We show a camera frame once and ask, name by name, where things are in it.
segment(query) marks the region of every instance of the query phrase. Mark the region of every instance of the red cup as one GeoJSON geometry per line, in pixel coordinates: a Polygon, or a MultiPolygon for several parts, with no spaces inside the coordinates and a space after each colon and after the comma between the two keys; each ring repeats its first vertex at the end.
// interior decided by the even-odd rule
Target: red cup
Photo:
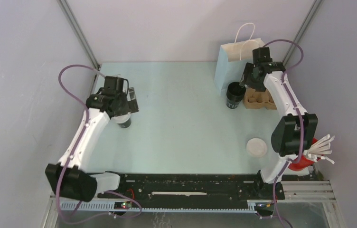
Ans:
{"type": "MultiPolygon", "coordinates": [[[[313,144],[315,144],[318,140],[316,138],[313,138],[313,144]]],[[[308,166],[311,166],[312,164],[314,164],[314,161],[307,159],[306,157],[304,157],[304,155],[301,155],[301,159],[300,162],[295,164],[292,163],[289,165],[289,169],[293,170],[293,171],[300,171],[305,169],[308,166]]]]}

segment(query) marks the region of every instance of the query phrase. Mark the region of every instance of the metal frame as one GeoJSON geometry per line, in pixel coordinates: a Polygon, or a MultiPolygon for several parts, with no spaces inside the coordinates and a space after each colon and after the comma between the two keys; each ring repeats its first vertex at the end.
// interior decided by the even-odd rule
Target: metal frame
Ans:
{"type": "Polygon", "coordinates": [[[96,69],[99,69],[99,67],[100,67],[99,62],[96,60],[96,57],[94,56],[94,53],[93,53],[91,47],[89,46],[89,43],[86,40],[86,37],[85,37],[81,27],[79,26],[78,21],[76,20],[67,0],[57,0],[57,1],[58,1],[58,4],[60,5],[61,10],[64,12],[66,19],[68,20],[69,24],[71,25],[71,28],[76,35],[76,38],[78,39],[79,43],[84,48],[86,55],[92,62],[93,67],[96,69]]]}
{"type": "MultiPolygon", "coordinates": [[[[303,38],[304,34],[306,33],[307,28],[310,26],[312,20],[314,19],[314,16],[317,14],[319,7],[321,6],[322,2],[324,0],[314,0],[313,4],[311,5],[311,8],[309,12],[307,13],[306,18],[304,19],[303,23],[300,26],[299,31],[297,32],[294,42],[299,44],[301,39],[303,38]]],[[[289,63],[290,58],[292,57],[295,46],[291,45],[288,49],[288,51],[285,54],[285,57],[283,58],[283,65],[286,66],[289,63]]]]}
{"type": "MultiPolygon", "coordinates": [[[[57,0],[60,8],[64,12],[66,19],[70,23],[74,33],[76,34],[77,39],[79,40],[80,44],[84,48],[87,56],[89,57],[92,65],[99,69],[100,65],[97,62],[95,55],[92,51],[92,49],[89,46],[88,41],[86,40],[83,31],[81,30],[78,22],[76,21],[76,18],[67,2],[67,0],[57,0]]],[[[314,16],[317,14],[317,11],[319,10],[319,7],[321,6],[323,0],[314,0],[306,18],[304,19],[299,31],[297,32],[294,42],[299,43],[304,36],[307,28],[311,24],[314,16]]],[[[294,53],[295,47],[292,45],[284,59],[283,63],[286,65],[292,54],[294,53]]],[[[329,181],[282,181],[283,185],[283,190],[285,194],[285,200],[280,200],[280,203],[297,203],[297,202],[310,202],[310,203],[322,203],[324,207],[324,211],[327,217],[327,221],[329,223],[330,228],[343,228],[345,227],[345,224],[343,222],[343,218],[341,216],[341,213],[338,209],[338,205],[335,200],[335,195],[332,191],[332,187],[329,181]]],[[[113,204],[115,199],[99,199],[95,198],[93,199],[93,204],[99,204],[99,203],[105,203],[105,204],[113,204]]],[[[69,199],[63,199],[64,203],[76,203],[74,200],[69,200],[69,199]]],[[[78,210],[81,211],[86,211],[86,210],[91,210],[91,211],[108,211],[102,208],[95,208],[95,207],[90,207],[89,205],[92,203],[89,202],[87,203],[86,206],[80,207],[78,210]]],[[[268,201],[266,200],[248,200],[248,204],[251,206],[250,208],[253,209],[254,206],[257,203],[266,203],[268,201]]],[[[158,211],[159,209],[150,209],[150,211],[158,211]]],[[[197,211],[197,210],[186,210],[186,212],[210,212],[210,211],[197,211]]],[[[254,210],[228,210],[225,212],[232,212],[232,213],[254,213],[254,210]]],[[[56,200],[54,195],[50,196],[50,199],[47,204],[47,209],[46,213],[43,216],[43,221],[41,228],[54,228],[56,226],[57,222],[57,217],[58,217],[58,212],[56,208],[56,200]]]]}
{"type": "MultiPolygon", "coordinates": [[[[327,217],[329,228],[344,228],[343,218],[338,210],[334,193],[329,181],[282,181],[285,200],[279,200],[279,203],[322,203],[327,217]]],[[[98,208],[94,205],[106,204],[113,205],[118,199],[99,199],[94,198],[91,202],[82,204],[79,211],[109,211],[108,209],[98,208]]],[[[207,213],[256,213],[254,206],[258,203],[266,203],[264,200],[248,200],[251,206],[250,210],[165,210],[165,209],[144,209],[143,212],[207,212],[207,213]]],[[[66,210],[71,210],[77,201],[72,199],[63,199],[61,204],[65,204],[66,210]]],[[[43,218],[42,228],[54,228],[58,217],[56,208],[56,199],[52,195],[47,205],[47,212],[43,218]]]]}

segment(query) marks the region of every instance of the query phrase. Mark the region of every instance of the light blue paper bag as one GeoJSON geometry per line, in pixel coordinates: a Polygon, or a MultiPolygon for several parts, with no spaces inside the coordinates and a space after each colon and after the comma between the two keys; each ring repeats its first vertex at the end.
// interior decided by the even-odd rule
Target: light blue paper bag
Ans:
{"type": "Polygon", "coordinates": [[[253,50],[264,45],[260,38],[236,42],[239,31],[244,25],[239,28],[234,43],[220,46],[214,81],[221,95],[226,94],[227,87],[231,82],[240,81],[245,64],[253,62],[253,50]]]}

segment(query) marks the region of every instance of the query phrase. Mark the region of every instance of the light blue table surface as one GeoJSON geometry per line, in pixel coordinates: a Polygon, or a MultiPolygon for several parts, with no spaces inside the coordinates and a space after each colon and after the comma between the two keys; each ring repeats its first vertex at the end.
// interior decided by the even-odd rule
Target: light blue table surface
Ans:
{"type": "MultiPolygon", "coordinates": [[[[274,155],[271,134],[277,111],[229,109],[214,85],[216,62],[103,63],[101,72],[121,74],[135,88],[140,111],[127,129],[110,121],[87,171],[129,173],[255,174],[274,155]],[[245,150],[258,137],[267,154],[245,150]]],[[[94,91],[103,86],[98,77],[94,91]]],[[[308,170],[285,174],[306,175],[308,170]]]]}

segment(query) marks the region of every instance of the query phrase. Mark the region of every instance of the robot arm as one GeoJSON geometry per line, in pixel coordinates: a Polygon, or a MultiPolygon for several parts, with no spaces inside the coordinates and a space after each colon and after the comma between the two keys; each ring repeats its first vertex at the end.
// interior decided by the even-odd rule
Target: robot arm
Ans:
{"type": "Polygon", "coordinates": [[[282,62],[273,62],[268,47],[260,47],[253,50],[253,64],[247,63],[244,69],[240,85],[247,85],[259,92],[266,89],[282,116],[271,136],[271,144],[276,155],[269,160],[268,166],[261,169],[261,183],[273,184],[279,176],[281,169],[288,159],[294,160],[299,153],[300,146],[300,120],[296,108],[303,118],[304,140],[303,150],[309,149],[317,127],[317,116],[307,113],[306,109],[296,98],[286,74],[282,62]]]}
{"type": "Polygon", "coordinates": [[[84,112],[81,124],[67,151],[57,164],[48,164],[46,167],[47,179],[53,192],[56,192],[61,170],[69,158],[66,172],[62,177],[61,197],[89,202],[97,193],[115,190],[119,187],[120,176],[118,174],[104,172],[90,175],[86,171],[98,138],[110,119],[115,116],[135,113],[139,110],[134,89],[127,88],[128,92],[124,92],[124,80],[126,79],[106,76],[104,87],[97,94],[90,95],[86,100],[86,107],[89,111],[88,123],[86,123],[86,112],[84,112]],[[85,125],[86,129],[82,137],[79,138],[85,125]],[[79,142],[74,154],[71,155],[77,141],[79,142]]]}

